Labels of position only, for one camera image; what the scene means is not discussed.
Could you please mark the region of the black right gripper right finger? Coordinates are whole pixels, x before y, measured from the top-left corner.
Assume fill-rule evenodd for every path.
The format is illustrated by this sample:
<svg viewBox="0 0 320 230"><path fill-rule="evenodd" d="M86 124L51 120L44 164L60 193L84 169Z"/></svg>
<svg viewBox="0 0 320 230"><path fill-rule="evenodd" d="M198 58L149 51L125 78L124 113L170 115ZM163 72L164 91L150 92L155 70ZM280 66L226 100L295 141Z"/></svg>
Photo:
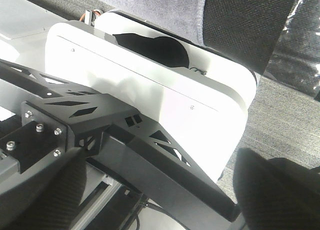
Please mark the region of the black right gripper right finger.
<svg viewBox="0 0 320 230"><path fill-rule="evenodd" d="M320 171L249 148L236 155L233 188L249 229L319 229Z"/></svg>

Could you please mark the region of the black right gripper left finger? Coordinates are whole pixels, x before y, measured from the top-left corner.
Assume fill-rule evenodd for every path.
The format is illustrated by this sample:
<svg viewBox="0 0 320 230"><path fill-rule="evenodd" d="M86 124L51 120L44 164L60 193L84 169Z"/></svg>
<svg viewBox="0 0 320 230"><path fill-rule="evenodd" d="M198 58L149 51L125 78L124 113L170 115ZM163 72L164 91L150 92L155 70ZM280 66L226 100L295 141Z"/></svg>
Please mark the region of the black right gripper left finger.
<svg viewBox="0 0 320 230"><path fill-rule="evenodd" d="M69 229L86 181L85 150L74 148L0 195L1 229Z"/></svg>

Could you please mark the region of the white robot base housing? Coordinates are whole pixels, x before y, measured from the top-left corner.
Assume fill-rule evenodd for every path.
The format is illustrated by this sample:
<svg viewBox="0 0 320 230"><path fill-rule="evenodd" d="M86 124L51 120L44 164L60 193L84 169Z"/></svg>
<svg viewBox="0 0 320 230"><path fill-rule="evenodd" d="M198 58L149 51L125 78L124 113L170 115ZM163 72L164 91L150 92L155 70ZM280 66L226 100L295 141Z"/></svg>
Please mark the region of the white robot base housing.
<svg viewBox="0 0 320 230"><path fill-rule="evenodd" d="M246 67L181 41L186 67L170 68L120 45L125 34L168 39L158 28L113 11L94 26L53 25L45 44L45 72L111 94L157 121L217 182L238 145L257 90Z"/></svg>

